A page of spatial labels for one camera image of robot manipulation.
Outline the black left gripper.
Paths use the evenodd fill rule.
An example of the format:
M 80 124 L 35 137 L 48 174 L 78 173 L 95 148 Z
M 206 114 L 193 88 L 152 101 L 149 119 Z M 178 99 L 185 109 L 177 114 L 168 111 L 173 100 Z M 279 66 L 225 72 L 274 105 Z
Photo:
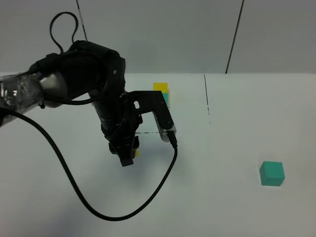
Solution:
M 94 109 L 101 122 L 101 130 L 109 141 L 110 151 L 118 155 L 123 167 L 133 165 L 135 154 L 138 153 L 139 137 L 135 135 L 139 118 L 132 118 L 130 105 L 125 89 L 113 89 L 102 93 L 100 90 L 91 92 Z

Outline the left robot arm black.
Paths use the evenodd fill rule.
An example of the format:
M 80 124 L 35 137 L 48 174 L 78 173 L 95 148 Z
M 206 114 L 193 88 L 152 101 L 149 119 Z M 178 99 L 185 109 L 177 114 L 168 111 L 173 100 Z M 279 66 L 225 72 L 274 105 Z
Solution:
M 132 165 L 139 142 L 129 118 L 124 72 L 125 60 L 118 52 L 78 40 L 67 52 L 49 54 L 27 72 L 2 77 L 0 105 L 22 114 L 39 104 L 83 105 L 79 97 L 88 94 L 110 151 L 122 166 Z

